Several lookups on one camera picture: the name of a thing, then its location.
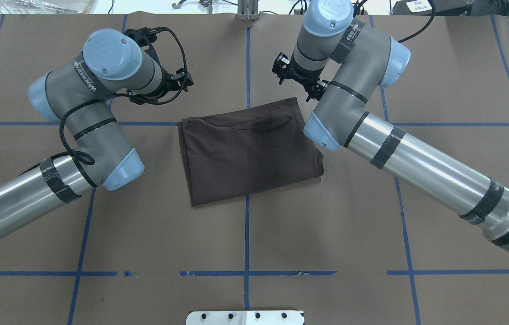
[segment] light blue joint cap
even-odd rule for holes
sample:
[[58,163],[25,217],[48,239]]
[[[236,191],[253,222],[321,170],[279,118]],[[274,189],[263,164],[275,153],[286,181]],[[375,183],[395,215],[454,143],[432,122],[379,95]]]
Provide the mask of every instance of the light blue joint cap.
[[48,74],[44,74],[41,78],[36,80],[29,86],[28,89],[28,97],[29,102],[32,103],[33,108],[42,115],[42,117],[52,123],[60,123],[61,120],[58,119],[54,111],[52,111],[50,107],[50,103],[47,101],[46,96],[46,79]]
[[317,37],[331,37],[345,31],[353,21],[349,0],[314,0],[304,13],[304,29]]
[[387,70],[380,85],[391,87],[399,79],[403,71],[405,71],[410,59],[411,51],[391,37],[391,53],[387,62]]
[[142,173],[144,173],[144,164],[140,156],[138,156],[136,148],[132,148],[102,185],[104,185],[108,191],[113,191],[130,183],[142,175]]
[[98,29],[84,44],[84,61],[100,78],[124,80],[142,65],[142,51],[138,44],[115,29]]
[[315,144],[323,146],[328,150],[335,151],[340,144],[332,137],[331,133],[322,125],[321,120],[313,112],[304,126],[304,135],[311,139]]

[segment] black cable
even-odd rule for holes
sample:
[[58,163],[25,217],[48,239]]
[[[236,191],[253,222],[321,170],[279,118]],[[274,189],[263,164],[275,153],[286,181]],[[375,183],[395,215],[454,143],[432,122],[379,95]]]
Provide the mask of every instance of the black cable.
[[[86,107],[88,105],[92,105],[93,103],[98,103],[98,102],[102,102],[102,101],[99,99],[95,99],[93,101],[81,103],[81,104],[77,105],[76,107],[70,109],[67,113],[64,114],[64,117],[62,117],[62,120],[60,122],[60,140],[62,141],[62,145],[64,146],[66,151],[54,154],[54,156],[51,157],[52,159],[60,158],[63,156],[72,156],[72,157],[75,157],[79,162],[84,163],[86,165],[93,165],[96,163],[94,158],[92,156],[90,156],[89,154],[86,154],[85,152],[81,152],[79,150],[74,150],[69,146],[68,141],[66,140],[66,136],[64,134],[64,128],[66,126],[66,120],[68,119],[68,117],[70,115],[75,113],[75,111],[78,111],[79,109],[81,109],[83,107]],[[38,166],[39,166],[39,163],[31,166],[25,172],[21,173],[21,175],[29,172],[30,170],[32,170]]]
[[146,99],[146,98],[139,97],[139,96],[135,97],[130,94],[114,94],[114,95],[116,95],[116,97],[135,98],[139,101],[143,101],[144,103],[148,103],[150,105],[164,105],[164,104],[170,103],[171,101],[176,99],[176,97],[178,97],[180,95],[182,90],[184,90],[184,86],[186,85],[186,82],[188,82],[188,66],[186,65],[186,53],[184,53],[184,49],[182,48],[182,44],[180,43],[180,40],[178,39],[178,37],[176,37],[176,34],[171,29],[169,29],[168,27],[159,27],[159,28],[161,30],[158,31],[158,33],[161,33],[163,31],[169,32],[172,35],[172,37],[174,37],[174,40],[176,41],[176,43],[178,43],[178,47],[180,47],[180,53],[182,53],[182,63],[184,64],[184,80],[182,80],[182,82],[180,83],[180,89],[178,89],[178,92],[176,92],[176,94],[172,98],[168,99],[167,101],[163,101],[163,102],[153,101],[151,99]]
[[[167,101],[163,101],[163,102],[152,101],[150,99],[145,99],[142,97],[134,97],[129,94],[114,94],[114,95],[116,95],[116,97],[135,98],[139,101],[143,101],[144,103],[149,103],[152,105],[164,105],[166,103],[170,103],[171,101],[173,101],[174,99],[176,99],[176,97],[178,97],[180,95],[180,93],[184,89],[184,86],[186,85],[186,82],[188,81],[188,66],[186,64],[186,53],[184,53],[184,49],[182,48],[182,44],[180,43],[180,40],[178,39],[178,37],[176,37],[176,34],[171,29],[169,29],[168,27],[161,27],[161,30],[158,31],[158,33],[161,33],[163,31],[169,32],[172,35],[172,37],[174,37],[174,40],[176,40],[176,43],[178,43],[178,46],[180,47],[180,52],[182,53],[182,62],[184,63],[184,80],[182,80],[182,82],[180,83],[180,89],[178,89],[178,92],[176,92],[176,94],[172,98],[168,99]],[[94,158],[92,156],[90,156],[89,154],[87,154],[85,152],[81,152],[79,150],[74,150],[69,146],[68,141],[66,141],[66,136],[64,135],[64,128],[66,125],[66,120],[68,119],[68,117],[70,115],[72,115],[73,113],[75,113],[76,111],[78,111],[79,109],[81,109],[83,107],[86,107],[88,105],[92,105],[93,103],[98,103],[98,102],[103,102],[103,101],[101,101],[100,99],[94,99],[93,101],[81,103],[81,104],[77,105],[76,107],[70,109],[67,113],[64,114],[64,116],[62,117],[62,120],[60,122],[60,140],[62,141],[62,145],[64,146],[66,151],[58,153],[58,154],[54,154],[54,156],[51,157],[52,159],[56,159],[56,158],[63,157],[63,156],[72,156],[72,157],[75,157],[79,162],[86,164],[86,165],[94,165],[96,163]],[[39,164],[35,164],[35,165],[31,166],[25,172],[21,173],[21,175],[29,172],[30,170],[32,170],[38,166],[39,166]]]
[[296,6],[299,2],[302,2],[302,0],[297,0],[297,1],[294,3],[294,5],[292,5],[291,10],[289,11],[289,14],[291,14],[291,13],[292,13],[292,11],[294,10],[295,6]]
[[417,31],[413,35],[409,35],[409,36],[405,37],[404,39],[400,40],[399,43],[403,43],[404,41],[408,41],[409,39],[412,39],[413,37],[422,33],[427,27],[429,27],[429,25],[431,25],[431,21],[433,21],[434,15],[437,12],[436,12],[433,0],[427,0],[427,1],[429,2],[430,6],[431,6],[431,17],[429,18],[427,23],[421,29],[419,29],[419,31]]
[[353,6],[353,17],[356,17],[357,16],[357,13],[361,10],[361,7],[362,7],[362,10],[363,10],[363,13],[364,13],[364,4],[367,2],[367,0],[362,0],[361,2],[355,2],[355,5]]

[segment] silver aluminum arm tube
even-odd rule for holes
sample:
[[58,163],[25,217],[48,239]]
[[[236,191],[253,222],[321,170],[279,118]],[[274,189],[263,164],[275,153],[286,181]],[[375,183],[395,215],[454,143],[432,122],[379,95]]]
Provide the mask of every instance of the silver aluminum arm tube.
[[95,164],[75,157],[46,158],[36,167],[0,186],[0,238],[72,202],[97,185],[108,190],[142,174],[142,164],[105,101],[128,88],[149,94],[162,82],[162,69],[132,39],[113,29],[90,35],[73,62],[48,72],[29,89],[29,98],[42,116],[54,123],[70,109],[79,109],[66,126],[79,147]]
[[[329,150],[344,146],[359,154],[479,226],[486,239],[509,251],[507,187],[364,110],[378,85],[390,87],[399,78],[411,53],[359,20],[347,23],[335,36],[325,33],[345,20],[344,6],[351,8],[346,0],[313,1],[304,15],[294,59],[285,62],[296,74],[310,76],[326,65],[325,53],[341,62],[304,128],[305,135]],[[343,57],[342,45],[350,48]]]

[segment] white metal plate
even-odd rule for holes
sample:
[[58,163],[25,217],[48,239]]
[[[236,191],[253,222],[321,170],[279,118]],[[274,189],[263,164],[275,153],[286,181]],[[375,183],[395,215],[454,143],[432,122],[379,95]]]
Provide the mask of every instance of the white metal plate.
[[427,0],[415,0],[407,2],[407,7],[411,12],[426,12],[427,10],[431,10],[431,6]]
[[191,312],[186,325],[304,325],[304,311]]

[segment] folded shirt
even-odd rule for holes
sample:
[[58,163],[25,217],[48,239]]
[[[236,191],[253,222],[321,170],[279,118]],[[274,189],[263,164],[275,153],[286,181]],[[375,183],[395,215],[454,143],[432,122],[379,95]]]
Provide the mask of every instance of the folded shirt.
[[323,173],[296,98],[178,123],[192,206],[290,185]]

